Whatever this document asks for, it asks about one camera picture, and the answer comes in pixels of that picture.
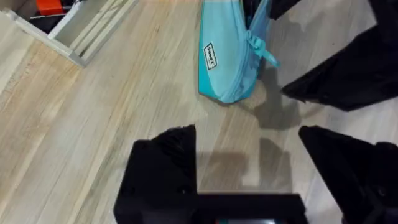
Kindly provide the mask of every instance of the blue pouch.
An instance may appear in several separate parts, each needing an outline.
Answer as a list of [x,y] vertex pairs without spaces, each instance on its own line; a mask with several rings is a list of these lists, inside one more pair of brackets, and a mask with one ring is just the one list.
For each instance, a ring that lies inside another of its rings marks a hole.
[[246,29],[239,0],[204,0],[199,48],[199,92],[223,103],[251,95],[261,58],[277,60],[266,50],[271,2],[262,0]]

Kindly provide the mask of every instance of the orange object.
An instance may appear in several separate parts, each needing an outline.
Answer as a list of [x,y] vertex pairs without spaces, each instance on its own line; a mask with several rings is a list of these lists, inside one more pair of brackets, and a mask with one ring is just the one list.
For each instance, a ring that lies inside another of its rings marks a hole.
[[42,16],[63,14],[63,7],[60,0],[36,0],[37,8]]

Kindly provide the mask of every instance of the white label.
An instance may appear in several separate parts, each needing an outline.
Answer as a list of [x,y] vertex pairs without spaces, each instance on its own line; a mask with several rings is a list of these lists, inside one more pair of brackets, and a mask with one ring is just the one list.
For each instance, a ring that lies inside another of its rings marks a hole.
[[217,66],[217,58],[214,52],[213,43],[208,44],[203,51],[205,52],[207,70],[211,70]]

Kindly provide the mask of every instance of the black object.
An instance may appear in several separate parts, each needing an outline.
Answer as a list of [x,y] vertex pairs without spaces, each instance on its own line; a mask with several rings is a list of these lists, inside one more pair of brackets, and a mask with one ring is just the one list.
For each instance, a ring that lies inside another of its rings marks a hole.
[[277,20],[301,0],[272,0],[269,17]]
[[29,22],[46,34],[49,34],[64,16],[65,14],[51,16],[34,16],[29,19]]
[[347,224],[398,223],[398,147],[314,127],[299,135]]
[[305,224],[299,195],[197,194],[194,126],[134,143],[114,206],[118,224],[215,224],[275,219]]
[[398,96],[397,1],[371,0],[378,25],[296,81],[283,94],[356,110]]
[[260,3],[261,0],[243,0],[243,11],[247,29],[250,28],[250,24]]

